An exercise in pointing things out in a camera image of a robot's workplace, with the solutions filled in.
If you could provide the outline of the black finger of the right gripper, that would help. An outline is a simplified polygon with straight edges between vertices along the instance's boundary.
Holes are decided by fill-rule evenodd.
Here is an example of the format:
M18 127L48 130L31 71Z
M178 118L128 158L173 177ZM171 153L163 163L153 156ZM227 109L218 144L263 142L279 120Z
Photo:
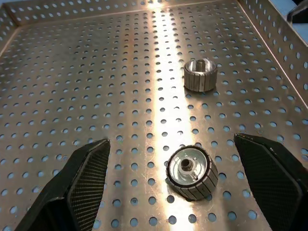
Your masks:
M308 0L292 0L295 7L287 14L287 22L302 24L308 23Z

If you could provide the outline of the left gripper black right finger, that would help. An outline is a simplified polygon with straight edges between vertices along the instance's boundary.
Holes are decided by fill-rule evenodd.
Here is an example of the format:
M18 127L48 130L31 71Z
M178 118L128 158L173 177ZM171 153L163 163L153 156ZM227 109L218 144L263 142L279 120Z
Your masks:
M308 231L308 169L277 141L237 133L234 142L272 231Z

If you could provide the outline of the blue plastic table cover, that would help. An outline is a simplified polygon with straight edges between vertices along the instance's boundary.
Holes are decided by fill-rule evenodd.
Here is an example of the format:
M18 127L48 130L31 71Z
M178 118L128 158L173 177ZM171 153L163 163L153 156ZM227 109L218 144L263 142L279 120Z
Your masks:
M303 39L303 41L308 45L308 23L293 24L293 29Z

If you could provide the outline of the perforated steel tray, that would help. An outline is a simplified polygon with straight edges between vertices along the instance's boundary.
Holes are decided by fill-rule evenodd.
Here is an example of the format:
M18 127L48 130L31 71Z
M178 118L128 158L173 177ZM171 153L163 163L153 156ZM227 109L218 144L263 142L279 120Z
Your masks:
M184 87L207 57L216 87ZM233 142L282 143L308 168L308 47L265 0L0 5L0 231L14 231L77 148L111 144L96 231L270 231ZM218 169L199 201L166 182L195 145Z

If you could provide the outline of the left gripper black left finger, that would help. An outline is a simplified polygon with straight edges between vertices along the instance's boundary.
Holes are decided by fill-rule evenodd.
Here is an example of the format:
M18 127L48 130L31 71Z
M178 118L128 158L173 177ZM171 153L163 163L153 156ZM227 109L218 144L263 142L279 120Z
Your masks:
M110 141L76 149L14 231L91 231L101 204Z

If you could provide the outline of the ribbed metal roller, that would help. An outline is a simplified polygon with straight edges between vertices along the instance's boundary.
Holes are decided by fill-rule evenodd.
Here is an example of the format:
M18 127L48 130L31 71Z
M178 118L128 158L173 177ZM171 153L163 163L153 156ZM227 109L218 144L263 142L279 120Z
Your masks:
M182 197L199 201L211 195L218 183L218 169L202 147L187 145L169 158L167 184Z
M207 57L188 61L184 65L184 87L190 91L206 92L216 87L218 66Z

